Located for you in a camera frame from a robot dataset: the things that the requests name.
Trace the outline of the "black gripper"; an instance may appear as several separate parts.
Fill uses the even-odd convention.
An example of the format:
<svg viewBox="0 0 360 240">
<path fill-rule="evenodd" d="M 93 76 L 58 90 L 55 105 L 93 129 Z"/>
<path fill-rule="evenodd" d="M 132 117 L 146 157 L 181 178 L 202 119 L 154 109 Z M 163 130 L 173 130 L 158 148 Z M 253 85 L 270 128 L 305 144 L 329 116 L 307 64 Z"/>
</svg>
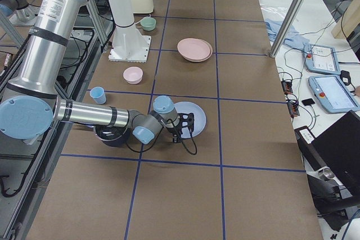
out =
<svg viewBox="0 0 360 240">
<path fill-rule="evenodd" d="M 174 125 L 170 123 L 166 126 L 166 129 L 169 133 L 172 134 L 172 142 L 182 142 L 182 124 L 179 123 Z"/>
</svg>

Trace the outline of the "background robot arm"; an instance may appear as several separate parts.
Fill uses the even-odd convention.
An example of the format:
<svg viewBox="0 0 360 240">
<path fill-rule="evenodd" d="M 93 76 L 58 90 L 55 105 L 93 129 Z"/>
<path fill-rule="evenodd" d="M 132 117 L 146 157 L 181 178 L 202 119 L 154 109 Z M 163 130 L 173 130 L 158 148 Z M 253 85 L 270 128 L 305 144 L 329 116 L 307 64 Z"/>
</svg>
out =
<svg viewBox="0 0 360 240">
<path fill-rule="evenodd" d="M 1 0 L 1 12 L 6 17 L 15 13 L 21 22 L 28 22 L 36 18 L 36 14 L 27 0 Z"/>
</svg>

